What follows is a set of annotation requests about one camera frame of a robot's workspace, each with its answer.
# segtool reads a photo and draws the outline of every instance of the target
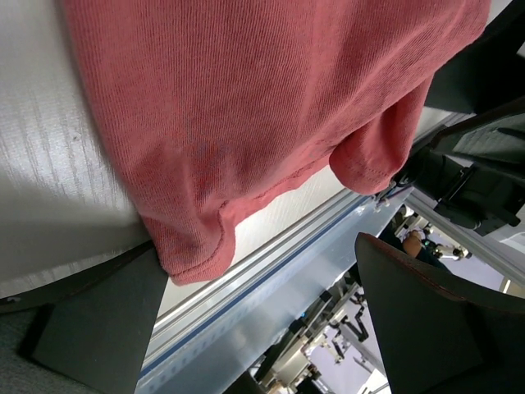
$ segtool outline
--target person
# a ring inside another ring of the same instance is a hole
[[[430,264],[433,267],[442,269],[448,273],[450,270],[432,253],[422,246],[421,236],[416,230],[411,231],[403,241],[401,241],[394,232],[394,228],[389,224],[385,230],[377,237],[380,240],[386,242],[390,246],[394,246],[397,250],[400,250],[415,259]],[[350,276],[360,285],[361,276],[359,275],[359,269],[357,263],[355,263],[349,270]]]

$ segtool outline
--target person's hand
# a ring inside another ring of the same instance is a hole
[[[403,249],[409,256],[417,257],[421,251],[421,236],[417,231],[411,231],[403,241]]]

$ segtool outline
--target red fabric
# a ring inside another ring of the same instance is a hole
[[[429,81],[490,0],[65,0],[98,131],[178,284],[328,163],[352,190],[403,165]]]

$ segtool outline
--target blue stripe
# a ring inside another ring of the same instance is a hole
[[[219,310],[216,314],[211,316],[208,320],[203,322],[200,326],[195,328],[191,333],[189,333],[186,337],[178,341],[175,345],[173,345],[170,349],[166,350],[165,353],[160,355],[156,360],[154,360],[150,365],[148,365],[146,368],[144,368],[140,372],[139,378],[143,378],[148,373],[152,372],[156,367],[158,367],[161,363],[163,363],[165,360],[167,360],[170,356],[172,356],[176,351],[178,351],[182,346],[186,345],[189,341],[191,341],[193,338],[195,338],[197,335],[199,335],[202,331],[204,331],[206,328],[211,326],[213,323],[215,323],[222,315],[227,313],[230,309],[232,309],[234,306],[239,304],[249,293],[254,291],[257,287],[261,286],[265,281],[267,281],[270,277],[275,275],[278,271],[283,269],[284,266],[286,266],[288,263],[290,263],[293,259],[295,259],[299,254],[304,252],[310,245],[312,245],[314,242],[318,241],[322,236],[324,236],[327,232],[329,232],[333,227],[335,227],[337,224],[339,224],[344,218],[346,218],[348,215],[350,215],[358,206],[363,204],[365,201],[369,200],[370,197],[364,196],[359,199],[357,199],[353,204],[351,204],[348,209],[346,209],[336,220],[334,220],[329,226],[326,226],[322,231],[318,232],[315,236],[312,237],[311,240],[306,242],[303,246],[298,248],[294,253],[292,253],[290,256],[288,256],[286,259],[284,259],[281,263],[276,265],[272,270],[270,270],[268,273],[266,273],[263,277],[261,277],[258,281],[256,281],[254,284],[249,286],[247,289],[242,291],[236,298],[234,298],[230,303],[224,306],[221,310]]]

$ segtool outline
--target ribbed fabric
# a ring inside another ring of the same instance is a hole
[[[178,284],[330,165],[359,193],[407,158],[432,74],[490,0],[64,1],[98,131]]]

